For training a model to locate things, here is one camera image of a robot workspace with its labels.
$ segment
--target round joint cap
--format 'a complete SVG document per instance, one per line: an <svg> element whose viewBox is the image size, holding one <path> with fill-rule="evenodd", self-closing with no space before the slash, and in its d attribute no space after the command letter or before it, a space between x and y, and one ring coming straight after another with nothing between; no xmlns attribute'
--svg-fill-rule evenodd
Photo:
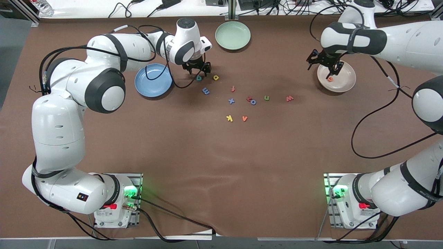
<svg viewBox="0 0 443 249"><path fill-rule="evenodd" d="M436 132L443 132L443 76L418 86L412 98L417 117Z"/></svg>
<svg viewBox="0 0 443 249"><path fill-rule="evenodd" d="M195 21L192 20L191 18L184 17L184 18L180 18L177 21L177 25L180 28L192 28L195 26Z"/></svg>
<svg viewBox="0 0 443 249"><path fill-rule="evenodd" d="M374 8L375 4L371 0L355 0L354 3L365 8Z"/></svg>
<svg viewBox="0 0 443 249"><path fill-rule="evenodd" d="M123 104L125 93L121 72L108 68L89 83L85 91L85 102L95 112L113 113Z"/></svg>

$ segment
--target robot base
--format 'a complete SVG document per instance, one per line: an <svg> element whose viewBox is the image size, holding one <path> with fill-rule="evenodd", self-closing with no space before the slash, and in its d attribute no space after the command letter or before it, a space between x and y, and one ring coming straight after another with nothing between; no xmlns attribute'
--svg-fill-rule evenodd
<svg viewBox="0 0 443 249"><path fill-rule="evenodd" d="M326 200L328 201L330 223L334 228L352 229L370 216L380 212L377 209L361 209L359 203L352 192L352 181L356 174L333 174L326 173L324 184L326 190ZM330 196L340 195L340 198L334 199ZM375 229L380 215L361 224L357 229Z"/></svg>
<svg viewBox="0 0 443 249"><path fill-rule="evenodd" d="M108 173L115 175L120 182L120 193L115 201L117 208L112 210L105 208L94 212L94 227L97 228L128 228L138 226L140 221L140 213L135 211L140 207L140 200L134 200L124 197L125 187L134 186L137 189L137 197L141 197L141 189L143 183L143 173ZM122 209L122 205L133 205L133 209Z"/></svg>

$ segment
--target green plate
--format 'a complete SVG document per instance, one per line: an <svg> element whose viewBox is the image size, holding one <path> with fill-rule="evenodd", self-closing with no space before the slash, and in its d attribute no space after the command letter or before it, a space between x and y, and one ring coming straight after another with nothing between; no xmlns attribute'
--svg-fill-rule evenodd
<svg viewBox="0 0 443 249"><path fill-rule="evenodd" d="M226 22L215 31L215 39L223 48L237 50L249 43L251 31L242 23Z"/></svg>

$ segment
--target brown leather surface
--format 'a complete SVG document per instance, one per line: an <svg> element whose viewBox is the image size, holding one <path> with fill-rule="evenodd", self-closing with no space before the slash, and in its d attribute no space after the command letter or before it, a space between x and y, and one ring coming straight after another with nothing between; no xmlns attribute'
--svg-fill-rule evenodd
<svg viewBox="0 0 443 249"><path fill-rule="evenodd" d="M78 168L86 172L143 172L144 196L148 190L185 214L232 237L316 237L326 209L325 172L372 172L404 161L433 143L437 137L378 160L364 160L350 148L350 136L365 114L389 102L391 83L365 55L344 57L356 71L355 87L344 94L330 94L317 87L316 66L307 71L306 58L320 44L309 36L312 17L241 17L251 31L250 44L228 52L214 34L222 17L198 17L201 34L214 47L207 53L213 74L187 89L174 88L165 98L151 101L134 87L136 72L127 72L127 96L112 114L88 110L85 114L86 156ZM123 24L154 24L175 33L178 18L70 20L41 23L33 28L23 49L0 113L1 237L84 236L65 214L44 206L22 186L23 171L34 158L31 107L40 95L38 67L50 51L86 44L97 34ZM319 17L314 33L336 17ZM378 19L379 26L417 19ZM85 51L66 57L85 59ZM185 85L191 76L172 65L176 81ZM431 73L398 67L401 83L412 92ZM209 95L202 88L210 90ZM257 104L246 101L250 95ZM270 101L264 101L264 95ZM286 102L286 96L294 100ZM230 105L228 99L234 98ZM227 115L232 115L233 123ZM400 96L388 109L363 123L356 149L375 156L402 147L427 134ZM143 205L164 235L203 230L186 221ZM401 217L388 238L442 239L442 205ZM105 231L114 237L154 236L148 222L126 230ZM321 237L339 237L326 224ZM365 237L357 232L351 237Z"/></svg>

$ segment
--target black square sticker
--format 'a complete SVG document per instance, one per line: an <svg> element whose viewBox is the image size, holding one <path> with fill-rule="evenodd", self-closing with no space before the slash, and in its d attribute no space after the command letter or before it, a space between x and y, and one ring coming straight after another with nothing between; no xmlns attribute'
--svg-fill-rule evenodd
<svg viewBox="0 0 443 249"><path fill-rule="evenodd" d="M78 193L78 195L77 195L77 199L82 200L84 202L88 199L88 197L89 197L89 195L85 195L82 193Z"/></svg>

